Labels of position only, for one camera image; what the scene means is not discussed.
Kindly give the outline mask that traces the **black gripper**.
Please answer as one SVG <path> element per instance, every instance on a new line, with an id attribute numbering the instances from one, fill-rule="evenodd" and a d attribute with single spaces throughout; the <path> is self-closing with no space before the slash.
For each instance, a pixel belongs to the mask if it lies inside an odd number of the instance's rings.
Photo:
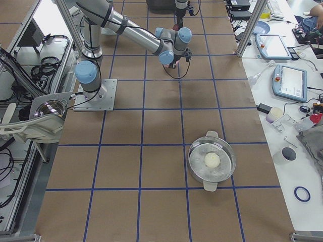
<path id="1" fill-rule="evenodd" d="M 176 24 L 183 24 L 183 18 L 186 15 L 186 10 L 176 10 Z"/>
<path id="2" fill-rule="evenodd" d="M 184 57 L 184 55 L 185 55 L 184 52 L 174 52 L 173 61 L 180 60 L 182 57 Z"/>

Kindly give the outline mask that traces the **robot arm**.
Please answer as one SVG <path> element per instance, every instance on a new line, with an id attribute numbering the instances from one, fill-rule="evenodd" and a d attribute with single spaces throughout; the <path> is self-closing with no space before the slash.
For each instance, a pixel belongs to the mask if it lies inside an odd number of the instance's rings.
<path id="1" fill-rule="evenodd" d="M 150 51 L 168 68 L 175 68 L 181 58 L 185 58 L 186 62 L 191 60 L 188 44 L 192 32 L 187 27 L 179 30 L 157 27 L 153 34 L 129 20 L 127 16 L 118 13 L 108 1 L 75 1 L 75 6 L 84 15 L 82 52 L 87 58 L 102 56 L 100 31 L 102 28 L 109 28 L 117 35 L 123 35 Z"/>
<path id="2" fill-rule="evenodd" d="M 186 15 L 186 11 L 188 8 L 188 0 L 174 0 L 175 3 L 175 15 L 176 15 L 176 23 L 178 25 L 183 24 L 183 18 Z"/>

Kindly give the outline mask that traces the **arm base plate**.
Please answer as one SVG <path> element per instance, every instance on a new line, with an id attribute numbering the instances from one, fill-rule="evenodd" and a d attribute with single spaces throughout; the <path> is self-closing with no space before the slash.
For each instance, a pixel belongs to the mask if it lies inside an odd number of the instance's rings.
<path id="1" fill-rule="evenodd" d="M 117 90 L 117 79 L 103 79 L 98 94 L 83 93 L 75 97 L 74 111 L 113 111 Z"/>

